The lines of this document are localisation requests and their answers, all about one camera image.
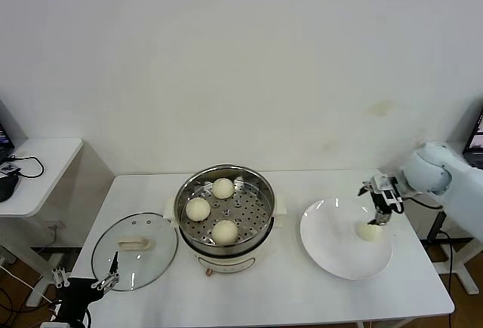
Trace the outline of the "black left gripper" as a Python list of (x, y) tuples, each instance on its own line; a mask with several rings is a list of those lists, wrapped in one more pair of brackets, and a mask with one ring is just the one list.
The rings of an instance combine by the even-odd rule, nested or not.
[(92, 322), (89, 305), (104, 296), (104, 290), (111, 290), (119, 282), (118, 251), (115, 252), (107, 276), (94, 278), (70, 277), (65, 268), (52, 270), (54, 285), (60, 307), (57, 312), (58, 323)]

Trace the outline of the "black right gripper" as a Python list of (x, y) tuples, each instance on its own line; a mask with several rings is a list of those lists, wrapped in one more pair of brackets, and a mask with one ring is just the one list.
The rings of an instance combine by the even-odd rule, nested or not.
[(389, 222), (389, 215), (396, 211), (395, 185), (388, 176), (372, 176), (363, 182), (357, 196), (371, 195), (377, 214), (368, 222), (369, 225), (384, 226)]

